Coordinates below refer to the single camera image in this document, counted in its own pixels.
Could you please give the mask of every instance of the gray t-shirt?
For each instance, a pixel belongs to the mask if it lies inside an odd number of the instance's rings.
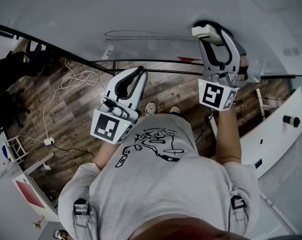
[[[249,208],[249,231],[259,215],[254,165],[222,166],[199,156],[186,120],[156,114],[139,120],[102,171],[94,163],[79,167],[59,197],[58,214],[74,239],[72,212],[79,198],[97,211],[99,240],[126,240],[145,222],[169,214],[228,231],[233,195]]]

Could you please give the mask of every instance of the foot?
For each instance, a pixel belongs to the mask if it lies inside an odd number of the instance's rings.
[[[180,108],[178,106],[173,106],[171,109],[170,109],[170,113],[180,113]]]
[[[157,112],[157,105],[154,102],[149,102],[145,107],[145,115],[152,116]]]

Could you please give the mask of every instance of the wooden floor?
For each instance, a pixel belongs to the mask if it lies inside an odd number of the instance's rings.
[[[67,60],[66,63],[76,74],[84,70],[91,70],[91,68],[74,61]],[[104,66],[110,67],[111,64],[105,63]],[[178,63],[117,63],[117,68],[121,69],[135,66],[143,66],[147,69],[193,72],[202,72],[203,69],[202,66]],[[99,75],[99,83],[106,87],[112,76],[99,70],[95,70],[95,72]],[[25,90],[23,99],[25,106],[30,109],[30,114],[25,114],[22,119],[23,128],[19,128],[15,123],[8,130],[9,136],[14,137],[20,134],[40,140],[46,139],[46,128],[43,120],[44,107],[53,99],[54,92],[60,87],[62,79],[71,76],[72,72],[70,70],[62,72],[59,68],[53,66],[50,69],[50,76],[41,74],[37,77],[26,76],[16,82],[9,91],[14,93],[20,88]],[[179,106],[181,112],[190,121],[194,138],[197,138],[211,114],[207,107],[199,104],[198,78],[194,75],[150,72],[139,104],[139,110],[144,114],[145,106],[149,102],[157,104],[158,113],[168,113],[172,106]],[[262,121],[258,99],[254,92],[256,88],[261,89],[263,97],[285,99],[289,96],[288,85],[284,80],[249,84],[238,91],[235,100],[239,101],[236,110],[241,135],[247,133]],[[103,94],[104,88],[98,84],[95,86],[83,84],[80,87],[71,87],[56,92],[52,104],[45,109],[48,136],[55,139],[54,144],[56,146],[62,149],[77,148],[93,154],[99,150],[102,142],[90,135],[90,128],[94,109],[99,107]],[[275,100],[264,100],[263,102],[266,104],[272,102],[277,106],[282,103],[282,101]],[[54,151],[55,157],[46,163],[52,170],[39,168],[32,176],[40,188],[45,186],[56,197],[59,196],[64,185],[75,174],[79,165],[92,159],[91,154],[74,149],[61,151],[51,145],[45,146],[39,141],[22,137],[21,142],[25,150],[29,152],[23,163],[25,168]],[[202,156],[211,157],[215,155],[215,144],[212,129],[208,126],[197,142],[198,151]]]

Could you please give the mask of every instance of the person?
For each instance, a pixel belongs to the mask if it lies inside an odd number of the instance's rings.
[[[255,166],[241,164],[235,108],[219,112],[215,160],[198,153],[177,106],[156,110],[149,103],[120,145],[104,142],[78,168],[59,197],[65,230],[78,240],[244,239],[259,187]]]

